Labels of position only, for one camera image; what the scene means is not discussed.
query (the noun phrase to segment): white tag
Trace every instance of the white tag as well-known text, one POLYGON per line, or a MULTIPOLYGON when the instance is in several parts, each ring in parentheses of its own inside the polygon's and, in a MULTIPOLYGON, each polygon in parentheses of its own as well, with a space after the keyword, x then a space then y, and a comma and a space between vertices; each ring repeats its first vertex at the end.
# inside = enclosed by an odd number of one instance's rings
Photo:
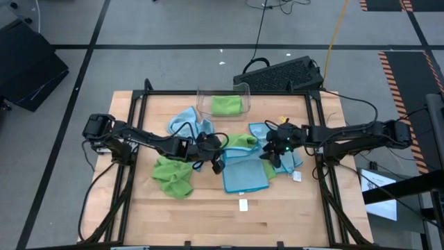
POLYGON ((247 199, 240 199, 239 200, 239 211, 241 211, 241 212, 248 211, 248 200, 247 199))
POLYGON ((302 181, 302 173, 299 171, 293 172, 293 181, 301 182, 302 181))

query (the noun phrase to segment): clear plastic container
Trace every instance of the clear plastic container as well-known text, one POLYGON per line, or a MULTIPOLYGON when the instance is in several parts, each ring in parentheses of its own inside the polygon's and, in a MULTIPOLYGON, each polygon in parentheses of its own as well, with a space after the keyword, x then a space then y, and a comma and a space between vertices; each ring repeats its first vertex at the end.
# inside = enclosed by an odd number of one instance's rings
POLYGON ((243 120, 250 111, 250 86, 240 83, 233 91, 213 90, 199 86, 196 109, 202 119, 243 120))

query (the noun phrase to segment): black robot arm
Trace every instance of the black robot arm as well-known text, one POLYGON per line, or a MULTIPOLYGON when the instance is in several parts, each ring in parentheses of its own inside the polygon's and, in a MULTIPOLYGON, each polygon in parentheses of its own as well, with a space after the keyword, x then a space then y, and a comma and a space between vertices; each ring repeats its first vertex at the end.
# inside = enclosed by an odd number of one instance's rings
POLYGON ((156 150, 161 156, 183 162, 211 161, 214 173, 220 174, 224 163, 220 160, 223 153, 221 142, 217 136, 200 133, 194 144, 193 138, 166 136, 161 137, 135 128, 125 122, 117 121, 112 115, 90 115, 83 137, 91 143, 91 148, 109 149, 112 162, 130 165, 133 148, 129 142, 144 145, 156 150))
POLYGON ((325 163, 338 165, 348 154, 355 155, 378 147, 405 149, 411 145, 409 127, 400 121, 371 122, 340 128, 307 125, 298 128, 288 121, 271 129, 266 135, 268 144, 261 158, 270 160, 275 167, 280 167, 279 155, 301 146, 318 150, 323 154, 325 163))

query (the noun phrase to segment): wooden tabletop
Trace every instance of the wooden tabletop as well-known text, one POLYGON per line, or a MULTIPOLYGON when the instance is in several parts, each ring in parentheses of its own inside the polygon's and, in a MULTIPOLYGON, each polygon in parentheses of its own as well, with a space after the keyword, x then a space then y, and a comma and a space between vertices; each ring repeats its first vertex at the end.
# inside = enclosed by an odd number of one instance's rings
MULTIPOLYGON (((110 114, 126 121, 132 92, 115 92, 110 114)), ((169 120, 196 103, 196 96, 149 96, 144 118, 146 131, 168 135, 169 120)), ((345 126, 339 98, 322 93, 323 110, 329 127, 345 126)), ((300 126, 308 124, 305 100, 296 96, 252 96, 251 109, 244 121, 214 122, 216 132, 249 133, 249 122, 269 119, 280 123, 280 116, 300 126)), ((325 218, 318 181, 311 177, 313 157, 297 149, 304 164, 298 183, 278 174, 270 187, 259 192, 227 194, 222 174, 215 175, 206 163, 201 172, 191 176, 193 194, 184 200, 165 195, 151 178, 157 152, 141 147, 130 203, 125 244, 182 246, 191 241, 194 246, 275 246, 283 241, 287 247, 328 246, 325 218), (248 212, 239 211, 239 199, 248 200, 248 212)), ((342 164, 355 168, 352 156, 342 164)), ((109 154, 99 156, 94 178, 110 164, 109 154)), ((89 236, 109 211, 117 167, 104 175, 92 189, 83 219, 83 235, 89 236)), ((336 168, 343 210, 362 235, 373 241, 362 198, 359 179, 350 170, 336 168)), ((340 242, 337 217, 332 210, 336 241, 340 242)), ((114 224, 116 239, 120 215, 114 224)))

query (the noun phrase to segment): hazard tape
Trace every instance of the hazard tape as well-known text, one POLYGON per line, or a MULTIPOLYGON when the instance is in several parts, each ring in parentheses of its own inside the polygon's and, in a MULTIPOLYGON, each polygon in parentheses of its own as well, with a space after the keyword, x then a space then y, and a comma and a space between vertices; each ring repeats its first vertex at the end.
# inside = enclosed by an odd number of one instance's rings
POLYGON ((359 4, 361 5, 361 9, 363 11, 367 11, 367 2, 366 2, 366 0, 359 0, 359 4))
POLYGON ((413 6, 411 5, 410 0, 400 0, 400 1, 402 1, 401 7, 403 10, 413 12, 413 6))
MULTIPOLYGON (((402 100, 401 94, 398 89, 398 85, 396 84, 395 77, 389 65, 389 61, 387 60, 387 56, 384 52, 380 51, 379 60, 382 63, 382 68, 384 69, 384 73, 386 74, 388 87, 390 88, 391 94, 393 96, 393 100, 395 101, 396 109, 398 110, 398 114, 400 117, 407 116, 407 111, 405 110, 404 102, 402 100)), ((421 174, 426 174, 429 172, 427 169, 427 164, 424 162, 424 156, 421 153, 421 148, 419 147, 418 141, 416 140, 416 135, 411 127, 411 122, 408 117, 401 119, 401 122, 404 122, 410 128, 410 134, 412 138, 412 145, 410 147, 413 157, 416 160, 416 166, 418 167, 418 171, 421 174)))
POLYGON ((444 93, 443 84, 441 83, 441 80, 439 80, 439 77, 438 77, 438 74, 436 73, 435 67, 433 67, 432 60, 430 60, 429 55, 427 55, 427 53, 425 53, 425 51, 423 52, 423 54, 425 56, 425 60, 427 61, 427 64, 429 65, 430 70, 432 71, 432 74, 433 74, 433 77, 435 78, 436 84, 438 84, 440 91, 444 93))

